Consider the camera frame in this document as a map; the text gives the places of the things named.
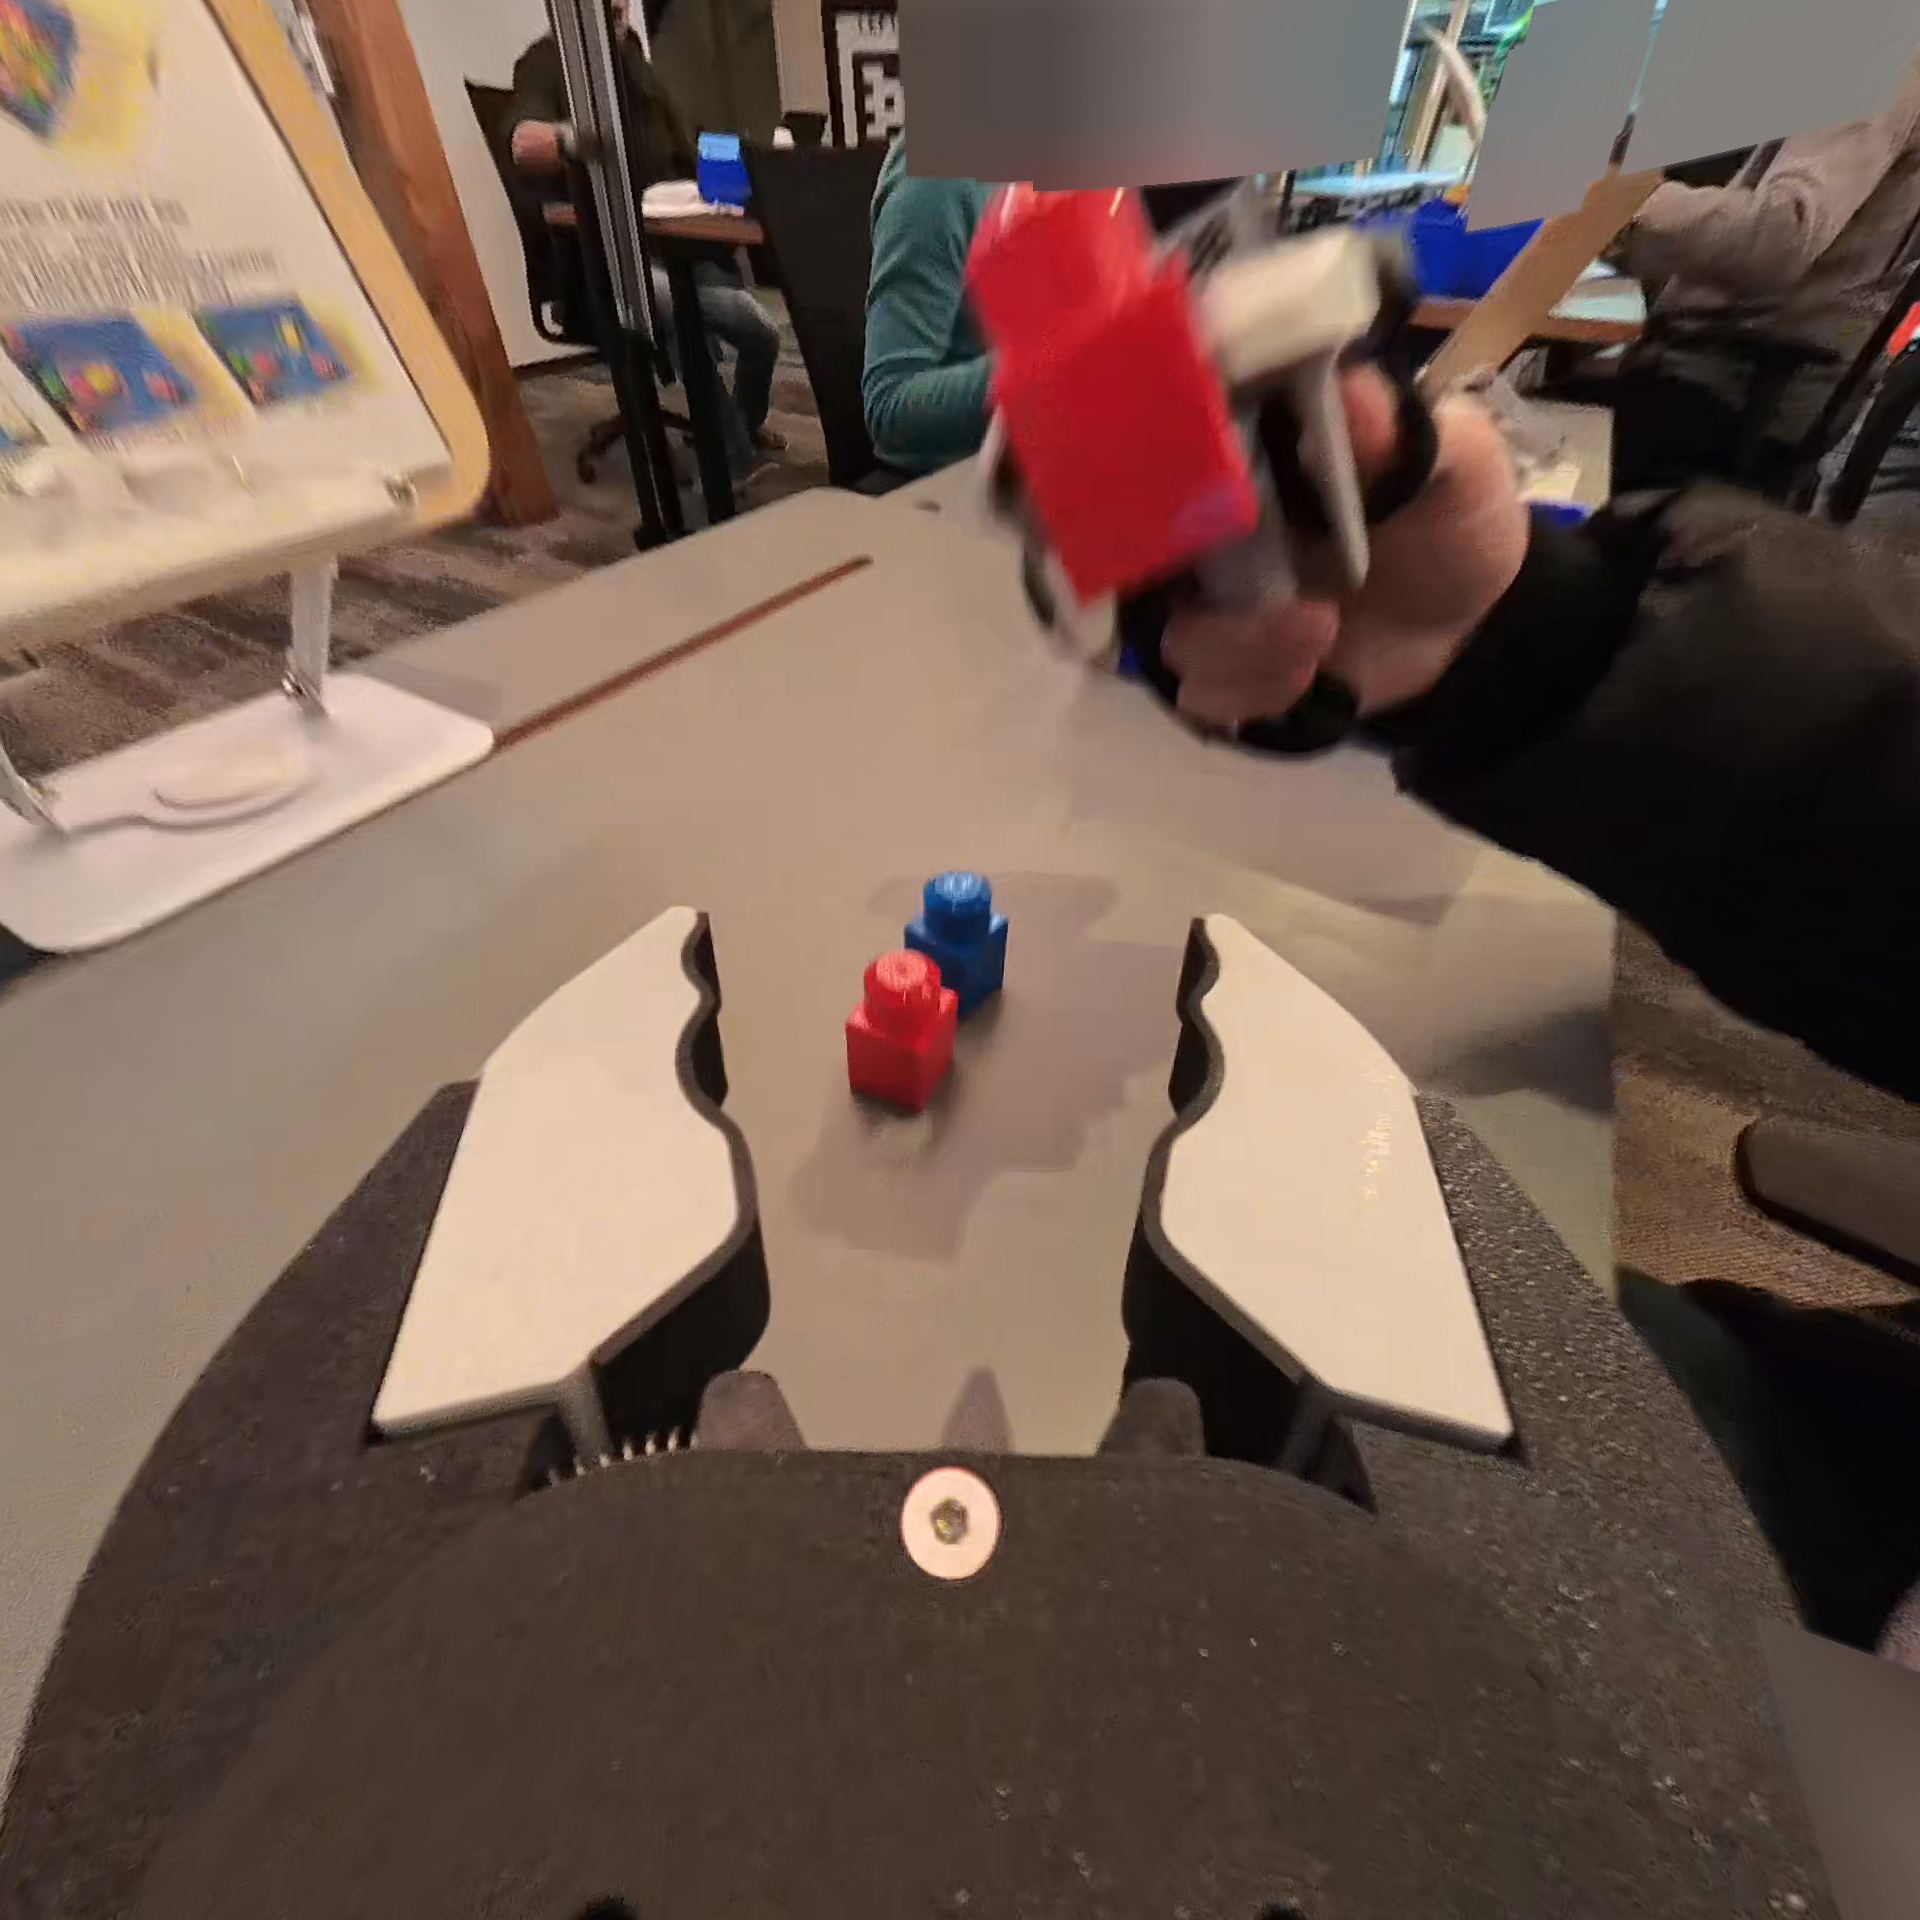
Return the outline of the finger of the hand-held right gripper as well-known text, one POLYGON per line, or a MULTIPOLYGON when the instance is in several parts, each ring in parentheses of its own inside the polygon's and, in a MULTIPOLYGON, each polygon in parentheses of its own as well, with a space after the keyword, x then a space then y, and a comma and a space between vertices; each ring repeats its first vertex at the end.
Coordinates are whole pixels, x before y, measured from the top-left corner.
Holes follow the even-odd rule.
POLYGON ((974 462, 985 522, 1017 549, 1020 589, 1038 628, 1079 664, 1119 664, 1122 641, 1113 592, 1082 596, 1045 535, 1003 420, 989 420, 974 462))
POLYGON ((1281 378, 1363 340, 1392 283, 1369 232, 1318 228, 1209 272, 1197 321, 1220 378, 1281 378))

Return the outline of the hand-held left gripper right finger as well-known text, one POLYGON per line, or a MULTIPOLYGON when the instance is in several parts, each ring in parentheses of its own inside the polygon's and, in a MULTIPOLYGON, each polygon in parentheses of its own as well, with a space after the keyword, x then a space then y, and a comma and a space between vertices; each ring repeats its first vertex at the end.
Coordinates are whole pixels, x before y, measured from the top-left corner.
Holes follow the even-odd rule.
POLYGON ((1318 1469, 1340 1424, 1507 1452, 1517 1418, 1405 1070, 1227 914, 1188 925, 1174 995, 1128 1373, 1185 1384, 1209 1450, 1254 1465, 1318 1469))

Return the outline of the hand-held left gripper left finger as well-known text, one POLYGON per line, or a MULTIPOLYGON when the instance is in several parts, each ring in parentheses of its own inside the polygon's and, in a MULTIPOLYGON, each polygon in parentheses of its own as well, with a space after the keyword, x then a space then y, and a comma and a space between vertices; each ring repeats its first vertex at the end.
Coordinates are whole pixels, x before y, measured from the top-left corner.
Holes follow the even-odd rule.
POLYGON ((373 1401, 385 1439, 537 1416, 574 1458, 688 1442, 771 1319, 708 914, 672 906, 480 1070, 373 1401))

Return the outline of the red plastic block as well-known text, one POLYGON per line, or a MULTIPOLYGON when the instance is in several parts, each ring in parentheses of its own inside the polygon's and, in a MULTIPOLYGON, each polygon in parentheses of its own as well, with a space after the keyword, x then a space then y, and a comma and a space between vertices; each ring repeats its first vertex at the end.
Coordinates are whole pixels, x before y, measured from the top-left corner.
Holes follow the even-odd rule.
POLYGON ((1187 259, 1135 190, 1003 187, 973 232, 967 290, 1028 513, 1082 605, 1257 530, 1187 259))
POLYGON ((878 953, 844 1021, 851 1089, 896 1111, 926 1111, 948 1076, 956 1025, 959 994, 932 956, 878 953))

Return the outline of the blue plastic block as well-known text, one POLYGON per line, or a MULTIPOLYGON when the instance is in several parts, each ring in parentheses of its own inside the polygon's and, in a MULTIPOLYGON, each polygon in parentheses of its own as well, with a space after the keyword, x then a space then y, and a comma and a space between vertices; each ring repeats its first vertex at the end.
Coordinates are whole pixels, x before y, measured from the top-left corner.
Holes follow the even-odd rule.
POLYGON ((924 879, 920 911, 903 925, 903 947, 929 958, 968 1021, 1005 981, 1009 922, 996 910, 993 879, 974 869, 944 869, 924 879))

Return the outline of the person's right forearm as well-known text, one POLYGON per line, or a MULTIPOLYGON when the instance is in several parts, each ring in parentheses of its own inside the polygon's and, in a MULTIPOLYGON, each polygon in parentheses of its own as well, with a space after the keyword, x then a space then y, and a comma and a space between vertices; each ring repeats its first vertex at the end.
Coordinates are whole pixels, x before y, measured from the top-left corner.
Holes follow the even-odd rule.
POLYGON ((1740 1019, 1917 1102, 1917 540, 1721 488, 1536 515, 1438 684, 1360 728, 1740 1019))

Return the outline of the person's right hand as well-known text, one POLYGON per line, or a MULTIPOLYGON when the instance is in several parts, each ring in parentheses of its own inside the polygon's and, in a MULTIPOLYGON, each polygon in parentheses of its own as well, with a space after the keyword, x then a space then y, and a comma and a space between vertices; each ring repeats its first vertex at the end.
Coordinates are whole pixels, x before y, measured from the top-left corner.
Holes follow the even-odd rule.
POLYGON ((1360 586, 1345 586, 1336 558, 1300 544, 1289 596, 1235 605, 1205 594, 1171 612, 1165 661, 1183 722, 1242 736, 1297 708, 1321 676, 1369 722, 1438 684, 1519 579, 1531 515, 1510 441, 1480 395, 1443 395, 1432 422, 1432 470, 1370 531, 1360 586))

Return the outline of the tan document board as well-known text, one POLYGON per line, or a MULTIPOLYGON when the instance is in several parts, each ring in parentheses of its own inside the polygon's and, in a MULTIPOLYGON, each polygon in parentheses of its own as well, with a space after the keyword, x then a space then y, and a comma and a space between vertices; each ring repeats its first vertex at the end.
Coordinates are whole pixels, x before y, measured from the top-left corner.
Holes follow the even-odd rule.
POLYGON ((1659 168, 1612 168, 1589 185, 1582 203, 1544 220, 1472 314, 1453 325, 1446 345, 1419 373, 1419 392, 1440 402, 1477 375, 1500 371, 1543 335, 1579 275, 1632 223, 1665 178, 1659 168))

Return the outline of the black office chair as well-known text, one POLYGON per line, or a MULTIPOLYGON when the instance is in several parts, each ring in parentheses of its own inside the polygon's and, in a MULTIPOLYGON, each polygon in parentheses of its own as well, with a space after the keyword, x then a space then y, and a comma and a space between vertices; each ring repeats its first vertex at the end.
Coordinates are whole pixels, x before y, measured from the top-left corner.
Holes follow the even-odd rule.
POLYGON ((862 407, 873 199, 886 148, 746 146, 762 229, 823 423, 829 479, 861 492, 878 470, 862 407))

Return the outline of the black white marker sign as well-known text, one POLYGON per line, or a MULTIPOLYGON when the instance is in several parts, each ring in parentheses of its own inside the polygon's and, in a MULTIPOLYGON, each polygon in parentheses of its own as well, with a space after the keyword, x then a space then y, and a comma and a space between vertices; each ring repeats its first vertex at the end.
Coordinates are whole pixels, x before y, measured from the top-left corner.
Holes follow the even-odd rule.
POLYGON ((823 2, 829 143, 889 148, 904 123, 899 2, 823 2))

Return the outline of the instruction sheet on stand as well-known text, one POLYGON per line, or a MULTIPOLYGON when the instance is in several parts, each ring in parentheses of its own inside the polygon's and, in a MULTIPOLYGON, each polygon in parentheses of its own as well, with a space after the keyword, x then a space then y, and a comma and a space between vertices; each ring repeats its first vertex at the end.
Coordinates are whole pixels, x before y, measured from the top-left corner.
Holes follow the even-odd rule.
POLYGON ((7 648, 269 578, 290 589, 274 689, 52 779, 3 754, 5 931, 20 944, 47 953, 114 946, 490 754, 486 723, 420 694, 364 674, 328 684, 341 560, 469 515, 490 470, 483 414, 397 258, 485 439, 441 490, 314 472, 272 479, 193 450, 121 470, 60 446, 8 462, 3 447, 7 648))

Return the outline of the black tripod stand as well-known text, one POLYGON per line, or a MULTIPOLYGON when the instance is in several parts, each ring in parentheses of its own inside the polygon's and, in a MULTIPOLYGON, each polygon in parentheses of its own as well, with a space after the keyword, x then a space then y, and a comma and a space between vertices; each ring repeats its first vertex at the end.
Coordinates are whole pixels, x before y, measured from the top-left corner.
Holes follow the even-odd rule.
POLYGON ((636 490, 636 547, 686 533, 683 486, 666 436, 658 378, 658 304, 633 173, 613 3, 548 2, 567 95, 559 135, 585 249, 607 283, 605 356, 636 490))

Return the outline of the brown wooden column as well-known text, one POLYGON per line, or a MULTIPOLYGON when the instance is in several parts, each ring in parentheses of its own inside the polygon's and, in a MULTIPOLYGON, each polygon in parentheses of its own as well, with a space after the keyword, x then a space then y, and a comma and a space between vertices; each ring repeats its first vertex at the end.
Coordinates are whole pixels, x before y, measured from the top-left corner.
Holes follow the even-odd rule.
POLYGON ((490 476, 485 510, 503 525, 559 513, 526 414, 458 182, 399 2, 311 2, 337 84, 349 151, 397 242, 485 420, 490 476))

